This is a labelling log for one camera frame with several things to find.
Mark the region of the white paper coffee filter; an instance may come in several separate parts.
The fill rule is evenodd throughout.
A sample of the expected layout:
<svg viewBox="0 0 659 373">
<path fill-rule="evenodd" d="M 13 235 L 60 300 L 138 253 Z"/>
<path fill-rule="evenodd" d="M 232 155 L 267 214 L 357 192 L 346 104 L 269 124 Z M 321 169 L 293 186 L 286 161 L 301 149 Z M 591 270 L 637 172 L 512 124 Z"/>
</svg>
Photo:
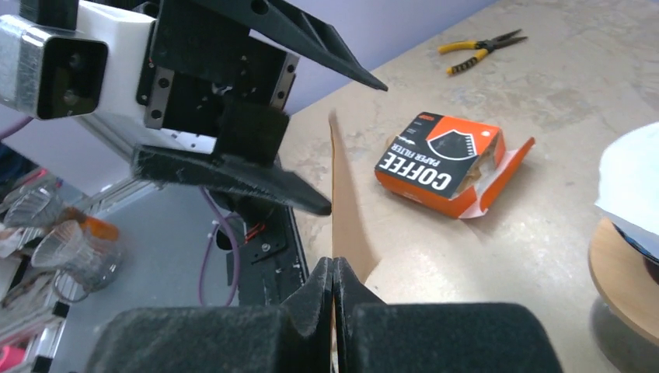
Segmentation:
<svg viewBox="0 0 659 373">
<path fill-rule="evenodd" d="M 603 151 L 595 205 L 658 258 L 657 122 L 624 134 Z"/>
</svg>

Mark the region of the grey glass carafe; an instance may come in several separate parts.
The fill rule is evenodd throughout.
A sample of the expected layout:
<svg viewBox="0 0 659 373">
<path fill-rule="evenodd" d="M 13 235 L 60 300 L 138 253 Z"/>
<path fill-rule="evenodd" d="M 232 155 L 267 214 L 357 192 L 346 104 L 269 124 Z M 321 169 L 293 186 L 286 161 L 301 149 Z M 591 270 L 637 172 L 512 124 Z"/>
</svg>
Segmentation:
<svg viewBox="0 0 659 373">
<path fill-rule="evenodd" d="M 658 372 L 658 346 L 628 327 L 601 298 L 591 306 L 590 321 L 596 344 L 619 372 Z"/>
</svg>

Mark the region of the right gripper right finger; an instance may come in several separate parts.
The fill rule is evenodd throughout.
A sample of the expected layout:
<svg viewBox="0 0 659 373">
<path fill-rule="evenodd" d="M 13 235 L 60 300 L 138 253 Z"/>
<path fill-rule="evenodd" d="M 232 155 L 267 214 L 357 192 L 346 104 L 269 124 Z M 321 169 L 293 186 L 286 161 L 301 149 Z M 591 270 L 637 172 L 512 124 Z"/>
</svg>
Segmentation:
<svg viewBox="0 0 659 373">
<path fill-rule="evenodd" d="M 340 372 L 561 372 L 535 315 L 515 303 L 386 304 L 333 261 Z"/>
</svg>

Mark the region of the brown paper coffee filter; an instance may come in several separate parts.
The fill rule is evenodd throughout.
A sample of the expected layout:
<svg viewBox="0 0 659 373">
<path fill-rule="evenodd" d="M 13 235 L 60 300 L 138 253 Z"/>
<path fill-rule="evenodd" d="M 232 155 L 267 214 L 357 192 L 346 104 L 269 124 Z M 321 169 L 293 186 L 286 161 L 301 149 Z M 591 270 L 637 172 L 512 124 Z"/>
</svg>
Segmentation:
<svg viewBox="0 0 659 373">
<path fill-rule="evenodd" d="M 354 178 L 335 110 L 330 111 L 328 121 L 333 151 L 332 256 L 347 260 L 357 279 L 364 283 L 378 266 L 380 257 L 372 249 L 364 230 Z"/>
</svg>

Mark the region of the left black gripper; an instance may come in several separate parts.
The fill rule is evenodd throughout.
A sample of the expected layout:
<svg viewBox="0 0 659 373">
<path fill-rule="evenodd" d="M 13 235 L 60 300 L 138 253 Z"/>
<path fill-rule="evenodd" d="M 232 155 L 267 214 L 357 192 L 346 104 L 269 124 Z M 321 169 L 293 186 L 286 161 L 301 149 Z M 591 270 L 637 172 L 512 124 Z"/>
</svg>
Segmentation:
<svg viewBox="0 0 659 373">
<path fill-rule="evenodd" d="M 295 57 L 283 47 L 372 89 L 336 29 L 286 1 L 158 1 L 148 43 L 155 66 L 146 123 L 212 136 L 210 154 L 151 145 L 131 158 L 135 178 L 255 197 L 318 216 L 331 201 L 297 173 L 274 165 L 288 116 Z"/>
</svg>

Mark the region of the orange coffee filter box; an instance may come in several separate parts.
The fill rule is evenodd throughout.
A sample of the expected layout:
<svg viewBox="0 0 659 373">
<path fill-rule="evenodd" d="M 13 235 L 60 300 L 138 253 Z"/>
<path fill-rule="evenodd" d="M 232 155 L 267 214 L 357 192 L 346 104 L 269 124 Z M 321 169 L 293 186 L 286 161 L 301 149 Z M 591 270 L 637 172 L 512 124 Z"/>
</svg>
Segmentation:
<svg viewBox="0 0 659 373">
<path fill-rule="evenodd" d="M 375 166 L 387 190 L 454 219 L 485 215 L 535 144 L 509 150 L 501 128 L 423 112 Z"/>
</svg>

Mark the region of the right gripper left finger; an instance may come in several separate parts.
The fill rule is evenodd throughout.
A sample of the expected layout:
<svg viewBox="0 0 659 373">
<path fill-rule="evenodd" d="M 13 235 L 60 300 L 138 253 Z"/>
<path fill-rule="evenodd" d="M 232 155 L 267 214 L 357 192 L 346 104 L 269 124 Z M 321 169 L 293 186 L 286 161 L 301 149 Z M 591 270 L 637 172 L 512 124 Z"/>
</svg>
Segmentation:
<svg viewBox="0 0 659 373">
<path fill-rule="evenodd" d="M 279 305 L 141 308 L 101 333 L 87 372 L 328 372 L 333 260 Z"/>
</svg>

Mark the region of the blue glass dripper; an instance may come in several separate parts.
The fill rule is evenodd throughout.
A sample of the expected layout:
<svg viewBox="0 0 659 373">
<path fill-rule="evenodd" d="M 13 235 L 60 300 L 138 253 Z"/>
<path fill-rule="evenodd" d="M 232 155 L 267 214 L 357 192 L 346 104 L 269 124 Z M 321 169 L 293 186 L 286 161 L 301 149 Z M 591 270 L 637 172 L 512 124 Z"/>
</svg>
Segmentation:
<svg viewBox="0 0 659 373">
<path fill-rule="evenodd" d="M 642 255 L 644 260 L 644 265 L 647 269 L 648 274 L 650 275 L 652 280 L 656 284 L 658 284 L 658 280 L 659 280 L 658 258 L 656 256 L 653 256 L 649 251 L 643 248 L 637 241 L 635 241 L 634 239 L 629 237 L 626 233 L 624 233 L 617 225 L 613 225 L 613 227 L 628 245 L 633 247 L 639 254 Z"/>
</svg>

